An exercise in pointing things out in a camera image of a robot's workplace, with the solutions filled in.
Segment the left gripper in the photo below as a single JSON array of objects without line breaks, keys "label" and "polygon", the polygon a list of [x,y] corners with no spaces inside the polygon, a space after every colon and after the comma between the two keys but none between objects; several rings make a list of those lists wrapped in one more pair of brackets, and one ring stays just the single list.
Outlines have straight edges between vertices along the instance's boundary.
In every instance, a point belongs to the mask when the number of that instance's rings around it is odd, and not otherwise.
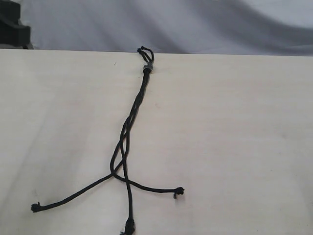
[{"label": "left gripper", "polygon": [[22,24],[21,5],[12,0],[0,1],[0,44],[31,47],[31,27]]}]

